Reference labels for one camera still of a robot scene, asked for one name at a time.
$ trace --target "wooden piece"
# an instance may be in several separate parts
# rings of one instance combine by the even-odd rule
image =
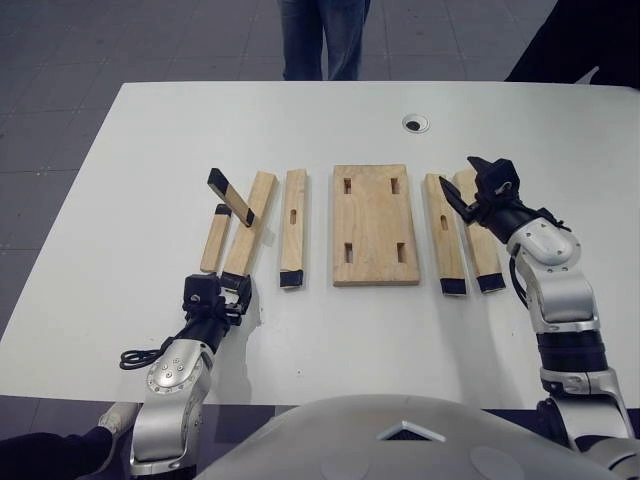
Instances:
[[[455,213],[444,197],[440,186],[440,175],[427,174],[424,183],[442,293],[466,295],[464,265],[460,254]]]
[[[334,167],[333,284],[419,282],[405,166]]]
[[[202,261],[200,262],[200,271],[212,273],[218,271],[220,263],[220,255],[224,247],[229,232],[229,224],[231,223],[231,209],[224,203],[216,207],[216,212],[211,221],[207,244],[202,253]]]
[[[224,264],[223,276],[244,277],[249,274],[250,264],[263,227],[263,216],[271,200],[271,193],[278,183],[272,173],[258,172],[249,194],[249,206],[255,214],[250,227],[238,225],[231,250]]]
[[[289,170],[287,172],[282,213],[282,257],[280,260],[280,286],[282,288],[302,285],[306,187],[306,170]]]
[[[236,189],[229,183],[227,177],[218,169],[212,168],[209,173],[209,180],[207,185],[213,190],[216,195],[231,209],[233,213],[240,219],[240,221],[247,227],[253,223],[255,213],[251,211],[249,205],[245,203],[240,194],[236,192]]]
[[[475,202],[477,191],[475,178],[476,172],[472,168],[458,172],[453,177],[454,185],[460,190],[462,199],[467,204]],[[493,234],[477,223],[466,225],[465,231],[480,290],[488,293],[505,288]]]

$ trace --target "white table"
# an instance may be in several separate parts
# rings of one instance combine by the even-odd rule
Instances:
[[[403,130],[414,112],[431,121],[427,133]],[[475,281],[465,299],[439,290],[421,182],[464,168],[472,154],[512,159],[527,204],[573,227],[609,363],[627,405],[638,407],[639,112],[636,92],[592,86],[127,84],[2,339],[0,393],[141,401],[146,372],[120,371],[118,357],[159,346],[183,324],[183,280],[198,270],[218,201],[209,169],[220,167],[247,195],[257,169],[282,182],[287,169],[305,167],[306,287],[278,286],[281,184],[256,258],[253,308],[223,342],[207,401],[404,393],[533,408],[546,394],[513,291],[483,296]],[[419,286],[331,285],[330,176],[333,165],[354,163],[407,165]]]

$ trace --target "gray tile floor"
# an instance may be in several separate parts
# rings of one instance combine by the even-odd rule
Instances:
[[[280,80],[276,2],[0,0],[0,334],[120,85]],[[372,0],[362,79],[503,80],[554,3]],[[0,438],[83,431],[105,408],[0,397]],[[273,413],[208,407],[203,465]]]

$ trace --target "jeans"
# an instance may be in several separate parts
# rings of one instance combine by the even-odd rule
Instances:
[[[285,80],[322,80],[322,32],[329,80],[357,80],[371,0],[278,0]]]
[[[95,427],[83,436],[31,433],[0,441],[2,478],[72,480],[98,470],[111,451],[111,432]]]

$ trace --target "person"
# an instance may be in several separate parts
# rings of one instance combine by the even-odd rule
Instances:
[[[137,403],[114,403],[84,435],[31,433],[0,441],[2,478],[71,480],[105,470],[122,435],[133,427]]]
[[[278,0],[285,80],[322,80],[323,31],[328,80],[357,80],[371,0]]]
[[[559,0],[506,81],[640,88],[639,25],[636,0]]]

